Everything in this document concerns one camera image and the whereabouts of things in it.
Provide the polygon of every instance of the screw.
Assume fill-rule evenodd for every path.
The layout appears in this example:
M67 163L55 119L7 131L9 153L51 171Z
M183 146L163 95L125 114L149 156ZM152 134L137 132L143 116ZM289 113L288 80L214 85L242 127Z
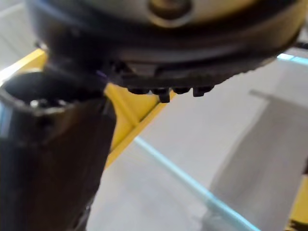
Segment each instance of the screw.
M189 92L190 88L174 88L173 91L179 95Z

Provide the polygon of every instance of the yellow structure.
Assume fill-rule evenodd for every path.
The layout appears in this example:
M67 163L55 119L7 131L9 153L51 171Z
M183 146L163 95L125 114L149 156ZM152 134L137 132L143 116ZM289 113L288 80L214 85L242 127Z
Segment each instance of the yellow structure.
M0 72L0 81L12 76L14 73L41 69L47 56L42 50L36 50L12 66ZM114 104L117 123L111 153L106 167L122 153L133 139L151 122L151 120L164 108L155 95L135 95L125 88L109 84L105 90L106 95Z
M304 172L286 231L308 231L308 165Z

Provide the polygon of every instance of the concrete floor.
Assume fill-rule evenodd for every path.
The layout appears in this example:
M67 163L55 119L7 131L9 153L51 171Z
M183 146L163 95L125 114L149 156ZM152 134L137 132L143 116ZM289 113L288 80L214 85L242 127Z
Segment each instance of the concrete floor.
M22 0L0 0L0 70L17 62L35 47Z
M308 157L308 67L276 61L177 96L141 137L262 231L282 231ZM105 171L89 231L234 230L132 143Z

